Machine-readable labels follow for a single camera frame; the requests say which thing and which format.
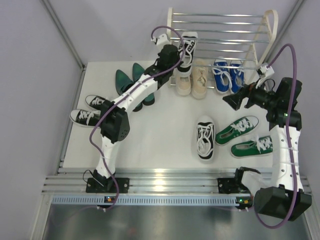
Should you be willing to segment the beige lace sneaker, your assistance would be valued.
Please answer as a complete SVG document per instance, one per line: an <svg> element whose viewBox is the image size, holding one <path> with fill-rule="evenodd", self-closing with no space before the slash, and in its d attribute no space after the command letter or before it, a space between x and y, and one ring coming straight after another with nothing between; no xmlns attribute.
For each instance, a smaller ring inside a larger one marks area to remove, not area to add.
<svg viewBox="0 0 320 240"><path fill-rule="evenodd" d="M187 96L191 93L191 79L190 77L183 77L179 74L174 75L176 91L180 96Z"/></svg>
<svg viewBox="0 0 320 240"><path fill-rule="evenodd" d="M192 90L194 98L204 99L207 93L208 85L208 67L203 59L196 59L192 66Z"/></svg>

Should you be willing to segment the blue sneaker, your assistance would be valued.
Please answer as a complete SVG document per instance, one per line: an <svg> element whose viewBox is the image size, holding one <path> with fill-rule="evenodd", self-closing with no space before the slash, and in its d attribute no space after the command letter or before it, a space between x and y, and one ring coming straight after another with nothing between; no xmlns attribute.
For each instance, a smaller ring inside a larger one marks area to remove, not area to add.
<svg viewBox="0 0 320 240"><path fill-rule="evenodd" d="M225 59L216 59L212 65L212 74L215 80L216 90L227 93L232 87L232 79L228 70L228 63Z"/></svg>
<svg viewBox="0 0 320 240"><path fill-rule="evenodd" d="M231 77L231 93L237 93L245 84L245 70L241 60L232 60L229 64Z"/></svg>

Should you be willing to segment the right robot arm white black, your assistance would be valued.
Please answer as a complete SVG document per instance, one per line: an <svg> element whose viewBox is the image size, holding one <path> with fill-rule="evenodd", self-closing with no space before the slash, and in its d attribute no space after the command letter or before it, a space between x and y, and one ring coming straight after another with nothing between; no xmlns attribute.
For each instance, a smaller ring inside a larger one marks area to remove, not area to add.
<svg viewBox="0 0 320 240"><path fill-rule="evenodd" d="M243 99L247 99L246 109L254 105L265 109L273 145L270 182L265 182L258 170L240 167L233 181L235 190L240 193L249 190L257 214L291 222L312 205L312 196L305 193L299 171L302 117L295 106L301 90L301 81L284 77L276 91L266 91L254 82L222 98L235 111Z"/></svg>

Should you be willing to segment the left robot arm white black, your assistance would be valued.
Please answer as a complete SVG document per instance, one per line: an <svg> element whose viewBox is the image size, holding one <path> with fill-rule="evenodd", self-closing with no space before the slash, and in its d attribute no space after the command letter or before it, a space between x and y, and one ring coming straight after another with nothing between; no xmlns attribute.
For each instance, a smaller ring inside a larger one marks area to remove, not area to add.
<svg viewBox="0 0 320 240"><path fill-rule="evenodd" d="M169 81L181 61L176 46L164 45L155 63L144 71L133 86L118 98L106 100L102 104L100 120L97 123L102 140L101 147L97 147L100 159L92 178L103 193L109 193L114 188L118 143L130 132L129 115L146 97Z"/></svg>

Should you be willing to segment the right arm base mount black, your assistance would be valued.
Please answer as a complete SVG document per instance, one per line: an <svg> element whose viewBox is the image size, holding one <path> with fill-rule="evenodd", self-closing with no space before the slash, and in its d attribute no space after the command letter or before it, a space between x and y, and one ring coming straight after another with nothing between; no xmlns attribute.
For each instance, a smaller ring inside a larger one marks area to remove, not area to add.
<svg viewBox="0 0 320 240"><path fill-rule="evenodd" d="M250 194L250 190L244 186L238 178L221 177L217 179L218 192L220 194Z"/></svg>

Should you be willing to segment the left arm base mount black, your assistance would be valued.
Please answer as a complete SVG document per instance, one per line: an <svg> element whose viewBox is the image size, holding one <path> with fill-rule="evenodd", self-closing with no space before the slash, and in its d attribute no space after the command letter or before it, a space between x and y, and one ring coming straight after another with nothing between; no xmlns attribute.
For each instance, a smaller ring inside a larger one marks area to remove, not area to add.
<svg viewBox="0 0 320 240"><path fill-rule="evenodd" d="M129 186L130 186L130 179L127 177L116 177L115 180L118 184L118 192L120 194L128 193ZM105 181L98 182L93 177L91 177L87 180L85 192L93 193L93 194L97 194L97 193L116 194L117 187L112 178L107 179Z"/></svg>

